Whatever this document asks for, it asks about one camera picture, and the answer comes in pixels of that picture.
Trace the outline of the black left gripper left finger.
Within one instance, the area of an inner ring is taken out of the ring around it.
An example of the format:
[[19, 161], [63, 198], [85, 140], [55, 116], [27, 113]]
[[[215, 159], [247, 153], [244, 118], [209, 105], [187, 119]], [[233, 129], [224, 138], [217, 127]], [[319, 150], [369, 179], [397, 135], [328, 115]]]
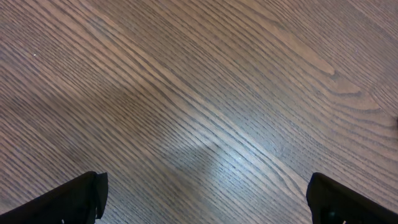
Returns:
[[108, 198], [108, 174], [86, 172], [1, 215], [1, 224], [94, 223]]

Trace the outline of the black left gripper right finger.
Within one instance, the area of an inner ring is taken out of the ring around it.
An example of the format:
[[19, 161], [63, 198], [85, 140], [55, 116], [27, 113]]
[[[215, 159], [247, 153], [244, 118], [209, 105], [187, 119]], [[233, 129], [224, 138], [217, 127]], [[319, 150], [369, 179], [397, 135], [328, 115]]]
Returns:
[[307, 203], [313, 224], [397, 224], [397, 214], [328, 176], [315, 172]]

